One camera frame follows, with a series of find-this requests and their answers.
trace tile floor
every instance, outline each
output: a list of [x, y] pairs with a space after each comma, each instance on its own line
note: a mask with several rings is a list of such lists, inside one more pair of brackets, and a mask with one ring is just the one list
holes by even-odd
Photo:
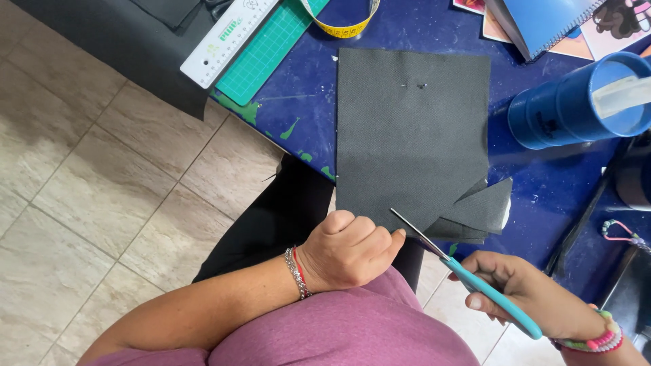
[[[136, 305], [191, 281], [282, 152], [209, 100], [158, 100], [0, 0], [0, 365], [72, 366]], [[417, 297], [484, 365], [561, 365], [464, 306], [427, 255]]]

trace table surface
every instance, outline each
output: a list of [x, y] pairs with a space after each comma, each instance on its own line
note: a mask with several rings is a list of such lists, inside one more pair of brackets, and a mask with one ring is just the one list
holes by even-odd
[[[319, 19], [331, 25], [353, 24], [368, 15], [367, 3], [331, 0]], [[559, 238], [590, 199], [618, 139], [544, 150], [521, 147], [506, 125], [510, 99], [589, 61], [547, 53], [534, 64], [523, 64], [513, 45], [481, 39], [481, 21], [481, 16], [451, 7], [450, 1], [412, 0], [408, 5], [383, 1], [366, 30], [355, 39], [333, 39], [312, 24], [255, 95], [253, 104], [235, 111], [243, 112], [249, 121], [255, 116], [260, 133], [296, 156], [309, 154], [311, 160], [306, 162], [310, 166], [334, 175], [339, 48], [490, 56], [488, 184], [513, 176], [512, 207], [502, 235], [491, 234], [483, 246], [460, 244], [458, 253], [464, 256], [476, 249], [492, 250], [523, 257], [543, 268]], [[649, 42], [651, 38], [631, 50], [639, 53]], [[556, 278], [589, 302], [602, 295], [626, 248], [626, 244], [600, 236], [602, 223], [609, 218], [651, 238], [645, 213], [627, 210], [616, 193], [607, 189], [568, 256], [565, 277]], [[442, 246], [447, 250], [450, 243]]]

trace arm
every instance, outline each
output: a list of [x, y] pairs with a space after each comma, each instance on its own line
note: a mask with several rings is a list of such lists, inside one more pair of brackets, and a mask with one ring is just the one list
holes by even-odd
[[[583, 300], [522, 258], [476, 251], [462, 266], [504, 293], [540, 326], [546, 337], [588, 341], [600, 337], [606, 329], [605, 320]], [[458, 280], [454, 274], [450, 278]], [[468, 295], [465, 303], [470, 309], [483, 311], [502, 323], [512, 320], [504, 309], [480, 292]], [[628, 339], [620, 348], [605, 354], [571, 350], [561, 353], [567, 366], [649, 366]]]
[[[297, 248], [312, 293], [365, 285], [384, 273], [404, 243], [364, 217], [335, 211]], [[283, 256], [170, 291], [129, 312], [79, 359], [83, 366], [125, 348], [212, 350], [247, 322], [298, 301], [300, 293]]]

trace person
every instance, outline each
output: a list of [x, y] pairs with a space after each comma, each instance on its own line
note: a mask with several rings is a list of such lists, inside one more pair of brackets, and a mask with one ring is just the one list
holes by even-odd
[[[77, 365], [479, 365], [457, 334], [423, 313], [413, 292], [417, 243], [404, 229], [389, 233], [348, 211], [327, 215], [332, 192], [328, 180], [285, 156], [193, 283], [124, 315]], [[546, 337], [605, 337], [605, 317], [525, 260], [476, 251], [462, 265]], [[510, 320], [481, 293], [465, 304]], [[570, 366], [648, 365], [628, 339], [610, 352], [559, 348]]]

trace green cutting mat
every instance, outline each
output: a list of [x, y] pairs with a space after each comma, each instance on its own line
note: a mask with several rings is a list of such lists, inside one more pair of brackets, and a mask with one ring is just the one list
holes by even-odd
[[[328, 1], [308, 0], [308, 3], [312, 11], [319, 14]], [[310, 23], [312, 17], [300, 0], [284, 0], [215, 88], [244, 106], [260, 90]]]

